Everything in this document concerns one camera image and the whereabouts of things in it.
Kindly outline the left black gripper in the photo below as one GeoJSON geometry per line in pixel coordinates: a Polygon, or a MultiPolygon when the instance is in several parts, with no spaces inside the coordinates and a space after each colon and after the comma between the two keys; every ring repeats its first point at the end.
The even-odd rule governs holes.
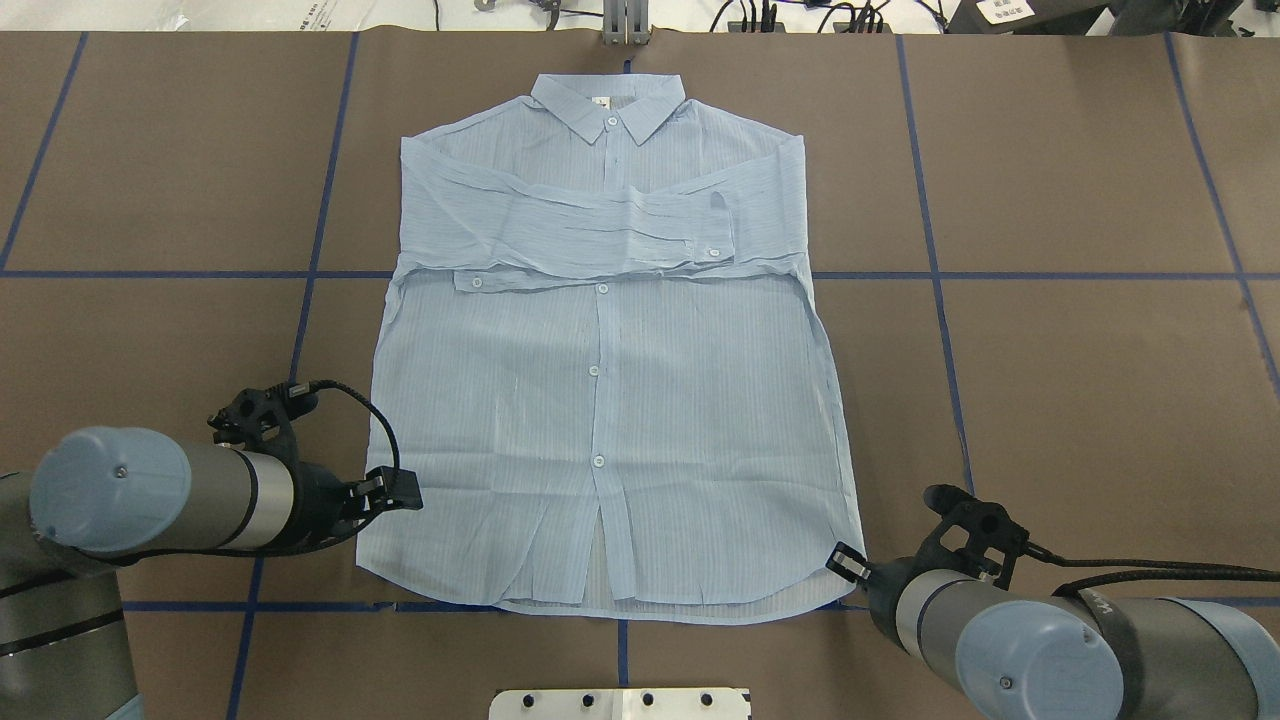
{"type": "Polygon", "coordinates": [[[378,466],[362,480],[343,482],[330,470],[301,462],[291,518],[291,550],[312,552],[357,536],[384,512],[420,511],[422,497],[413,471],[378,466]]]}

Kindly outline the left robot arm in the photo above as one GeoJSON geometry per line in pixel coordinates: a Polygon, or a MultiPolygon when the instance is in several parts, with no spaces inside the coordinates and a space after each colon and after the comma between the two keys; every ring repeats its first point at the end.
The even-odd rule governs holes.
{"type": "Polygon", "coordinates": [[[343,482],[293,447],[179,442],[143,428],[67,436],[3,477],[5,719],[142,719],[119,571],[146,559],[289,557],[422,507],[412,471],[343,482]]]}

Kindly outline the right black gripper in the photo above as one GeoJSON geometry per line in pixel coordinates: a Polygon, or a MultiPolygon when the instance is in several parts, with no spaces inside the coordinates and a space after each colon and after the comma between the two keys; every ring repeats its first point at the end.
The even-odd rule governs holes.
{"type": "Polygon", "coordinates": [[[844,542],[836,543],[826,568],[850,584],[861,583],[868,607],[896,607],[908,585],[922,574],[914,559],[873,562],[844,542]]]}

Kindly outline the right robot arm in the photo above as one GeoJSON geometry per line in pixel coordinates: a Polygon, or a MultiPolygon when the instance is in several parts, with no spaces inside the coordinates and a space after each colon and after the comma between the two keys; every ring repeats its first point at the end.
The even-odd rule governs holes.
{"type": "Polygon", "coordinates": [[[1275,719],[1277,642],[1251,615],[1098,591],[1030,598],[974,571],[873,564],[836,544],[828,569],[863,587],[896,647],[987,719],[1275,719]]]}

